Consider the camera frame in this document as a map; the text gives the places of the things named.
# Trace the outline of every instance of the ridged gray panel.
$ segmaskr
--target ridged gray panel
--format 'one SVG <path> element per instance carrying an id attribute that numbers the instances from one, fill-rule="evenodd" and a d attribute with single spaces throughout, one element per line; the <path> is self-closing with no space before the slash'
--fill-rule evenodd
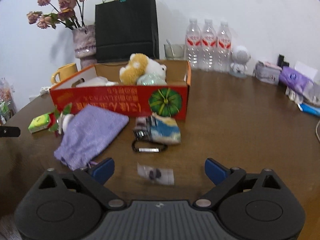
<path id="1" fill-rule="evenodd" d="M 123 211 L 109 212 L 84 240 L 236 240 L 212 213 L 197 211 L 187 201 L 133 201 Z"/>

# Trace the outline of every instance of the purple package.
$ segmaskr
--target purple package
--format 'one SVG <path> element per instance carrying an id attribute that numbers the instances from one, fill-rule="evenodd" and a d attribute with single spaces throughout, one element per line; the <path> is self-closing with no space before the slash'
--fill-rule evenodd
<path id="1" fill-rule="evenodd" d="M 302 94 L 305 86 L 311 81 L 309 78 L 290 67 L 284 67 L 282 69 L 279 80 L 299 94 Z"/>
<path id="2" fill-rule="evenodd" d="M 54 156 L 73 171 L 85 167 L 128 122 L 126 115 L 88 105 L 70 121 Z"/>

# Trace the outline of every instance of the stuffed animal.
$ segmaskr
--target stuffed animal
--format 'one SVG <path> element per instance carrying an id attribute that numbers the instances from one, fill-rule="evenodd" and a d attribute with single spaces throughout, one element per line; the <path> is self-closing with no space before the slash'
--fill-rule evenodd
<path id="1" fill-rule="evenodd" d="M 120 80 L 125 85 L 135 85 L 137 79 L 144 74 L 156 73 L 165 80 L 167 67 L 148 58 L 146 55 L 137 53 L 130 56 L 126 67 L 120 69 Z"/>
<path id="2" fill-rule="evenodd" d="M 120 69 L 120 81 L 125 85 L 135 85 L 137 79 L 144 74 L 148 59 L 141 53 L 131 54 L 128 64 Z"/>

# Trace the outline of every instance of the white cable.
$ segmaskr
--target white cable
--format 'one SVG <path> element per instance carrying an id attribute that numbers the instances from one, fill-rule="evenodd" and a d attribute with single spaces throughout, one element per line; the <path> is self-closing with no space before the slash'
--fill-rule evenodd
<path id="1" fill-rule="evenodd" d="M 320 142 L 320 137 L 318 135 L 318 127 L 319 127 L 319 125 L 320 125 L 320 120 L 319 120 L 319 122 L 317 123 L 317 126 L 316 126 L 316 136 L 317 136 L 317 138 L 318 138 L 318 140 Z"/>

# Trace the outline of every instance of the green pumpkin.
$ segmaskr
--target green pumpkin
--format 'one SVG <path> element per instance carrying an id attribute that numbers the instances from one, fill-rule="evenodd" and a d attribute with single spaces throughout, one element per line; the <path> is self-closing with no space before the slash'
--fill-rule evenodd
<path id="1" fill-rule="evenodd" d="M 152 112 L 160 116 L 172 117 L 182 108 L 182 98 L 178 92 L 171 88 L 162 88 L 152 93 L 149 105 Z"/>

